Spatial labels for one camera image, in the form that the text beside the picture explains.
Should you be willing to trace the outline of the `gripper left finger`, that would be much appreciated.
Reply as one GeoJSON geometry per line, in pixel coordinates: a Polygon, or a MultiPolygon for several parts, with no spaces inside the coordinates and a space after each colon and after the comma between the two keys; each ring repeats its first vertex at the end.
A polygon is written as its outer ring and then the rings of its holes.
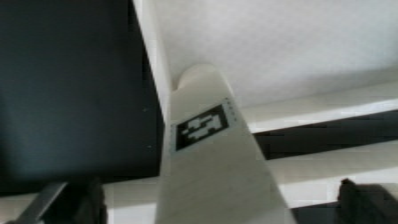
{"type": "Polygon", "coordinates": [[[48,184],[14,224],[109,224],[100,179],[48,184]]]}

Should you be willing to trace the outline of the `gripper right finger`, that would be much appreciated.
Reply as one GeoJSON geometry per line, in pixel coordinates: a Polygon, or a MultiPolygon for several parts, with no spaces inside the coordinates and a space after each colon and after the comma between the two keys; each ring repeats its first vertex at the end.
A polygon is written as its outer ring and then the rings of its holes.
{"type": "Polygon", "coordinates": [[[336,224],[398,224],[398,184],[341,181],[336,224]]]}

